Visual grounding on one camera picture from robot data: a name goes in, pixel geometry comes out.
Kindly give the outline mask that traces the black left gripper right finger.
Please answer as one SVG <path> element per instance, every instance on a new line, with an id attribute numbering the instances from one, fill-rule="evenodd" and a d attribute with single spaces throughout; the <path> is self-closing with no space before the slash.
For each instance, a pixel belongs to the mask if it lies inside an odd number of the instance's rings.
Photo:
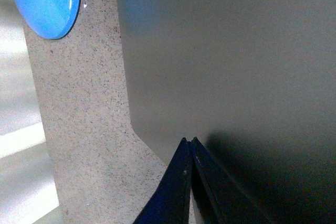
<path id="1" fill-rule="evenodd" d="M 273 223 L 195 137 L 192 192 L 204 223 Z"/>

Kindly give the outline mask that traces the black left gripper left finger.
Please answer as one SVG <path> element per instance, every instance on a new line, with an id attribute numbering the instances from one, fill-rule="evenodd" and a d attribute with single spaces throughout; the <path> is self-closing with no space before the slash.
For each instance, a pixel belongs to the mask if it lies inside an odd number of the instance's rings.
<path id="1" fill-rule="evenodd" d="M 134 223 L 188 223 L 192 177 L 191 142 L 183 138 L 157 189 Z"/>

